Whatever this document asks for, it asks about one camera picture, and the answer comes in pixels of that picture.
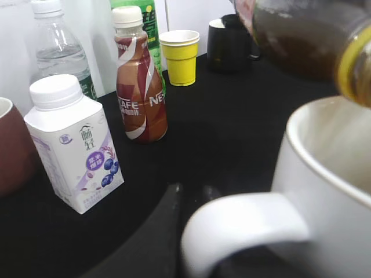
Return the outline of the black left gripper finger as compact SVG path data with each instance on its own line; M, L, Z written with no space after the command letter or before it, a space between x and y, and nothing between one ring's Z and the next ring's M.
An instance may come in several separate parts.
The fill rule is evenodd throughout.
M139 229L82 277L179 277L182 201L182 184L168 185Z

